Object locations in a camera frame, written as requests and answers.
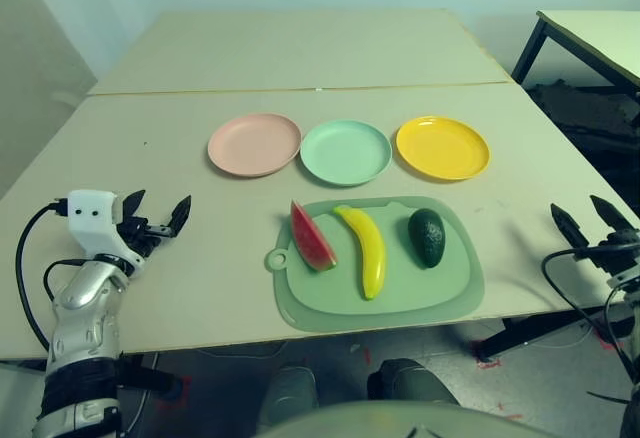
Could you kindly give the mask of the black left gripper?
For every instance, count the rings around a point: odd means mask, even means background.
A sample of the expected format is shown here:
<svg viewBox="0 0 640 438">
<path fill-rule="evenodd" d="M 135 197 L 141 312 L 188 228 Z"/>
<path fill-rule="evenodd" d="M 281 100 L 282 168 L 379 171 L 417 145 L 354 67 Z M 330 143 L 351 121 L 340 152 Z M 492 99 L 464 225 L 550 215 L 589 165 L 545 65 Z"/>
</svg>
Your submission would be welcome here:
<svg viewBox="0 0 640 438">
<path fill-rule="evenodd" d="M 116 229 L 129 249 L 148 258 L 164 238 L 179 235 L 189 218 L 192 197 L 188 195 L 176 205 L 168 225 L 150 225 L 147 218 L 136 215 L 145 193 L 142 189 L 123 199 L 122 222 Z"/>
</svg>

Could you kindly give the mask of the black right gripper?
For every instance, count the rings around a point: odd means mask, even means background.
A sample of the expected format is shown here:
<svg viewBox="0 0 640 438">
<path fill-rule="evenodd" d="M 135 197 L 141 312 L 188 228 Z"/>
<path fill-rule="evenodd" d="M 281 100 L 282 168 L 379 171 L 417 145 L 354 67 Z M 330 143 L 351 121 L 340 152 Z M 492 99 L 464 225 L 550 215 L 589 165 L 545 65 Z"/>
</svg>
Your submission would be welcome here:
<svg viewBox="0 0 640 438">
<path fill-rule="evenodd" d="M 604 271 L 625 271 L 636 265 L 639 257 L 639 231 L 632 230 L 631 223 L 610 202 L 595 195 L 590 199 L 598 216 L 615 232 L 598 245 L 588 246 L 588 240 L 577 222 L 565 210 L 550 204 L 552 219 L 572 248 L 584 248 L 576 253 L 576 259 L 589 259 Z"/>
</svg>

